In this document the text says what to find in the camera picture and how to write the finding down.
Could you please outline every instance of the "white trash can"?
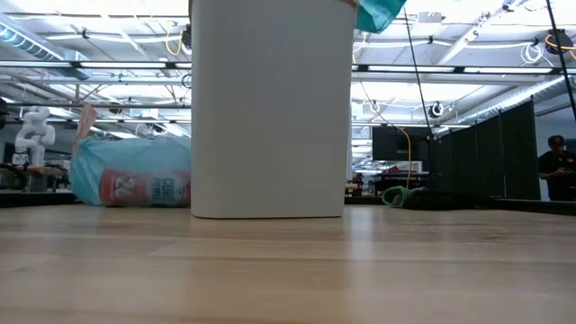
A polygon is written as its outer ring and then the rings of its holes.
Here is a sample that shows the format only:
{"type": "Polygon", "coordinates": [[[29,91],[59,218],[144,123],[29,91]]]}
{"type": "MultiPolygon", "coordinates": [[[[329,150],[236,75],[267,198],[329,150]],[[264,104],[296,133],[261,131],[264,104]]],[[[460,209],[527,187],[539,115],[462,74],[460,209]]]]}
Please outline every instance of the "white trash can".
{"type": "Polygon", "coordinates": [[[192,214],[341,216],[354,0],[194,0],[192,20],[192,214]]]}

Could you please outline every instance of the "person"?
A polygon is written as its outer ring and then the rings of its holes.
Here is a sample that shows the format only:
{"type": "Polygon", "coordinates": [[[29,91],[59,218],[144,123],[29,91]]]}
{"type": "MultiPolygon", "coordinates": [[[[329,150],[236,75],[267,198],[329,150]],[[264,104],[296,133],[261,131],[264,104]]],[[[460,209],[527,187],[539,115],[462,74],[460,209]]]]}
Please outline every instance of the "person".
{"type": "Polygon", "coordinates": [[[564,150],[564,137],[548,139],[550,151],[538,158],[540,179],[548,184],[548,196],[553,202],[573,202],[576,199],[576,154],[564,150]]]}

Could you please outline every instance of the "teal plastic bag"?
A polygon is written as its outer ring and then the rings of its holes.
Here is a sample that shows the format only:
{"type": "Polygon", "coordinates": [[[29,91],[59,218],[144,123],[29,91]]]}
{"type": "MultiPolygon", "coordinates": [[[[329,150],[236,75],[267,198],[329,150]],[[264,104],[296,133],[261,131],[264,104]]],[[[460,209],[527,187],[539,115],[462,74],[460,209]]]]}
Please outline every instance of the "teal plastic bag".
{"type": "Polygon", "coordinates": [[[187,138],[88,138],[78,144],[69,181],[76,197],[91,205],[186,207],[191,164],[187,138]]]}
{"type": "Polygon", "coordinates": [[[356,28],[382,32],[396,19],[405,3],[406,0],[359,0],[356,28]]]}

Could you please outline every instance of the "ceiling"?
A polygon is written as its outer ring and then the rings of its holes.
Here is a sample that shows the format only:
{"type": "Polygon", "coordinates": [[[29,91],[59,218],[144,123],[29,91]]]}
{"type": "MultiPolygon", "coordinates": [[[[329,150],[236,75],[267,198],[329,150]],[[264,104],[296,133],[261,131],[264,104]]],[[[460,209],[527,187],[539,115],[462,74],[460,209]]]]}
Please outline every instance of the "ceiling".
{"type": "MultiPolygon", "coordinates": [[[[496,13],[503,3],[503,0],[409,0],[406,12],[417,63],[559,67],[558,56],[545,50],[542,55],[538,53],[551,28],[545,1],[512,1],[513,11],[499,14],[485,22],[488,15],[496,13]],[[476,31],[476,35],[471,41],[459,46],[459,40],[472,31],[476,31]],[[430,36],[433,37],[432,44],[429,43],[430,36]],[[539,40],[537,48],[529,49],[527,44],[536,39],[539,40]],[[526,50],[530,50],[532,61],[527,62],[526,55],[521,54],[526,50]]],[[[559,28],[565,29],[566,34],[576,41],[572,3],[573,0],[555,0],[553,10],[559,28]]],[[[47,46],[58,50],[75,50],[91,60],[191,60],[187,51],[180,50],[177,55],[170,53],[177,51],[177,40],[171,40],[167,44],[169,50],[162,41],[168,34],[179,35],[189,23],[186,0],[4,0],[0,2],[0,11],[11,23],[18,24],[29,34],[37,36],[47,46]],[[88,39],[82,37],[83,31],[89,36],[88,39]],[[122,34],[137,42],[139,49],[127,42],[122,34]]],[[[356,32],[351,60],[358,64],[412,65],[407,21],[403,18],[404,15],[401,14],[381,34],[356,32]]],[[[234,31],[231,31],[229,36],[234,37],[234,31]]],[[[315,35],[310,31],[308,37],[322,35],[315,35]]],[[[575,66],[571,55],[566,53],[565,58],[570,66],[575,66]]],[[[35,58],[0,41],[0,59],[35,58]]],[[[65,103],[66,100],[14,80],[6,71],[25,75],[68,95],[75,95],[75,86],[78,84],[77,80],[70,77],[51,75],[38,69],[0,70],[0,92],[4,97],[16,102],[65,103]]],[[[184,74],[183,71],[176,70],[93,70],[91,78],[81,83],[79,91],[87,102],[99,104],[189,104],[189,89],[180,84],[184,74]],[[116,83],[120,79],[130,82],[116,83]],[[103,80],[116,84],[104,85],[94,91],[99,85],[98,82],[103,80]]],[[[450,118],[446,120],[451,122],[454,122],[453,118],[457,113],[464,114],[497,95],[518,86],[530,86],[545,81],[544,76],[421,77],[426,105],[440,102],[445,107],[450,107],[450,112],[446,110],[450,118]]],[[[378,114],[367,98],[377,101],[376,110],[390,122],[422,123],[425,118],[415,75],[353,75],[351,97],[353,105],[357,105],[356,109],[353,107],[355,122],[379,121],[378,114]]],[[[106,110],[99,110],[99,113],[103,117],[110,115],[106,110]]],[[[190,110],[161,110],[158,118],[190,119],[190,110]]],[[[103,130],[110,127],[96,126],[103,130]]],[[[133,127],[124,127],[117,131],[135,130],[133,127]]],[[[169,133],[177,136],[183,135],[182,132],[185,135],[189,131],[188,126],[179,125],[177,130],[169,133]]],[[[369,138],[366,127],[354,127],[353,132],[356,139],[369,138]]],[[[371,154],[366,152],[365,148],[353,150],[355,163],[370,160],[371,154]]]]}

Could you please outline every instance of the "exposed ductwork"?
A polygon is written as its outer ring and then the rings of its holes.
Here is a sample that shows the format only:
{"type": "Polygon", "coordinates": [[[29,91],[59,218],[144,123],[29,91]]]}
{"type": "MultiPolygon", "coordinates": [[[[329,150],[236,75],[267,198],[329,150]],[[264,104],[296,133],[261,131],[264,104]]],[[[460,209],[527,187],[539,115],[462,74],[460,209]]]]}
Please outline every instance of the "exposed ductwork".
{"type": "MultiPolygon", "coordinates": [[[[2,13],[0,13],[0,40],[40,60],[80,60],[78,58],[82,56],[70,49],[53,48],[41,37],[26,31],[18,22],[2,13]]],[[[58,72],[62,76],[74,77],[78,80],[86,80],[90,77],[87,73],[75,68],[60,68],[58,72]]]]}
{"type": "MultiPolygon", "coordinates": [[[[506,111],[520,104],[530,101],[532,98],[535,104],[563,95],[566,93],[564,77],[554,77],[544,82],[531,85],[519,86],[505,94],[498,95],[478,107],[471,107],[466,113],[456,118],[446,121],[446,123],[467,123],[476,120],[485,120],[498,115],[499,111],[506,111]]],[[[576,76],[570,76],[572,89],[576,89],[576,76]]]]}

